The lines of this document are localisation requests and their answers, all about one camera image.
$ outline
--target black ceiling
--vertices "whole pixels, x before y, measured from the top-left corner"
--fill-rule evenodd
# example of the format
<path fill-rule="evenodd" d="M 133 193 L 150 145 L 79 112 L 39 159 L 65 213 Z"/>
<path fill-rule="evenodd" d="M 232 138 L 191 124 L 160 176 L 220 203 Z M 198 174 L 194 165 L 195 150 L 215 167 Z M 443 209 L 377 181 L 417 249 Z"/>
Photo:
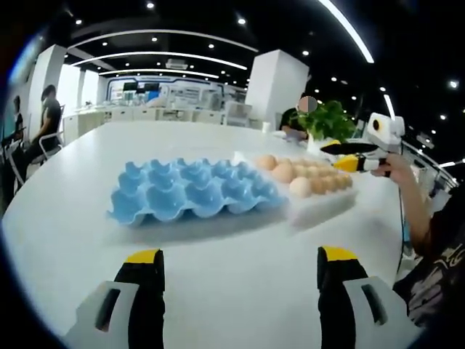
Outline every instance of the black ceiling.
<path fill-rule="evenodd" d="M 218 81 L 239 87 L 246 79 L 256 55 L 274 49 L 302 60 L 310 67 L 312 79 L 307 92 L 319 89 L 321 100 L 341 100 L 349 113 L 362 118 L 371 111 L 388 114 L 379 87 L 387 89 L 397 115 L 408 126 L 407 141 L 420 148 L 416 135 L 429 135 L 434 149 L 423 149 L 439 163 L 465 157 L 464 146 L 454 146 L 465 130 L 464 54 L 460 45 L 460 2 L 442 0 L 434 5 L 418 0 L 332 0 L 355 27 L 375 60 L 369 64 L 359 49 L 317 0 L 227 0 L 227 1 L 156 1 L 154 9 L 144 0 L 71 1 L 67 6 L 71 17 L 63 12 L 52 24 L 50 41 L 70 46 L 106 33 L 137 29 L 174 29 L 220 36 L 259 50 L 252 52 L 221 41 L 170 33 L 139 33 L 114 36 L 82 44 L 78 48 L 94 56 L 133 51 L 181 52 L 219 58 L 244 65 L 247 71 L 187 59 L 194 71 L 219 75 Z M 246 25 L 239 25 L 239 17 Z M 76 25 L 76 19 L 82 19 Z M 310 55 L 304 57 L 302 51 Z M 131 56 L 105 59 L 116 69 L 164 68 L 167 56 Z M 70 55 L 66 62 L 74 63 Z M 88 63 L 86 68 L 97 71 Z M 226 71 L 230 76 L 222 75 Z M 338 81 L 332 82 L 335 76 Z M 458 89 L 448 88 L 448 81 L 461 82 Z M 440 120 L 445 114 L 447 119 Z M 465 178 L 465 164 L 448 170 L 457 178 Z"/>

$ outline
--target person's arm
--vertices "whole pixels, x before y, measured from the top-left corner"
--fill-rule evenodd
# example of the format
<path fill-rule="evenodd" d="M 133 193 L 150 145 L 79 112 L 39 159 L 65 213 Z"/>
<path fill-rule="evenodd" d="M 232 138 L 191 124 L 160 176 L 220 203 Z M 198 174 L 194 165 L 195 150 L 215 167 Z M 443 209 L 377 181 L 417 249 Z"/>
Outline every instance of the person's arm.
<path fill-rule="evenodd" d="M 42 127 L 39 130 L 39 132 L 37 133 L 37 135 L 33 138 L 33 142 L 39 141 L 40 138 L 43 135 L 45 135 L 45 131 L 48 129 L 50 123 L 52 122 L 52 118 L 51 118 L 51 116 L 49 114 L 49 109 L 48 108 L 44 111 L 44 115 L 46 116 L 46 118 L 44 120 L 44 124 L 42 125 Z"/>
<path fill-rule="evenodd" d="M 405 218 L 410 226 L 413 249 L 421 256 L 429 254 L 431 247 L 430 217 L 409 163 L 399 154 L 389 154 L 387 164 L 372 171 L 372 174 L 384 176 L 386 171 L 391 172 L 389 178 L 399 185 Z"/>

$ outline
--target black shirt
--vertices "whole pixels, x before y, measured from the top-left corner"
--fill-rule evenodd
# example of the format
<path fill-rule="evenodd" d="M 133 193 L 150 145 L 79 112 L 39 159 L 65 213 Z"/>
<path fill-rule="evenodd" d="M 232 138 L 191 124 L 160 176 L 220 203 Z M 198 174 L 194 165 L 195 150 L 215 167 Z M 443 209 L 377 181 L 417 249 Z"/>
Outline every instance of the black shirt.
<path fill-rule="evenodd" d="M 449 199 L 430 222 L 431 250 L 394 290 L 407 303 L 408 316 L 417 326 L 426 326 L 464 277 L 465 185 Z"/>

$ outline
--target white column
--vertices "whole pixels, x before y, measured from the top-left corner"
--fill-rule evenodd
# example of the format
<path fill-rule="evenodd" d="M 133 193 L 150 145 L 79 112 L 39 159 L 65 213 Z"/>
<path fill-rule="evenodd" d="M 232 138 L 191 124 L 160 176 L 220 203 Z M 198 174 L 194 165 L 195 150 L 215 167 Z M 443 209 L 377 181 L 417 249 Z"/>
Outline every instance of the white column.
<path fill-rule="evenodd" d="M 29 91 L 28 113 L 31 115 L 25 120 L 29 138 L 34 137 L 41 127 L 42 103 L 41 96 L 45 87 L 52 84 L 58 87 L 61 67 L 65 60 L 66 48 L 53 45 L 43 51 L 36 61 Z"/>
<path fill-rule="evenodd" d="M 84 78 L 86 77 L 86 70 L 81 69 L 79 71 L 79 82 L 78 82 L 78 95 L 76 101 L 76 107 L 80 108 L 82 104 L 82 89 L 84 88 Z"/>
<path fill-rule="evenodd" d="M 251 116 L 255 119 L 278 123 L 276 113 L 284 113 L 294 107 L 307 84 L 309 67 L 276 50 L 254 59 L 246 104 L 252 105 Z"/>

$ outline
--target desk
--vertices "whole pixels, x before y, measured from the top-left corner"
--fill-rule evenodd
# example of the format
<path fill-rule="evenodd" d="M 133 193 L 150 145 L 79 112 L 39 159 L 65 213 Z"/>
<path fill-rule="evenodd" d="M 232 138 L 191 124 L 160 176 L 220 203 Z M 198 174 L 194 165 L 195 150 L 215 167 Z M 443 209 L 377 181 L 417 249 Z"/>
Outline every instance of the desk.
<path fill-rule="evenodd" d="M 351 249 L 368 274 L 393 284 L 402 243 L 397 189 L 369 174 L 354 178 L 353 208 L 305 231 L 260 214 L 138 230 L 105 216 L 127 161 L 217 160 L 234 151 L 305 152 L 253 129 L 140 121 L 107 123 L 45 163 L 3 224 L 15 271 L 51 330 L 66 333 L 82 300 L 113 280 L 128 255 L 156 247 L 165 255 L 166 348 L 319 348 L 322 244 Z"/>

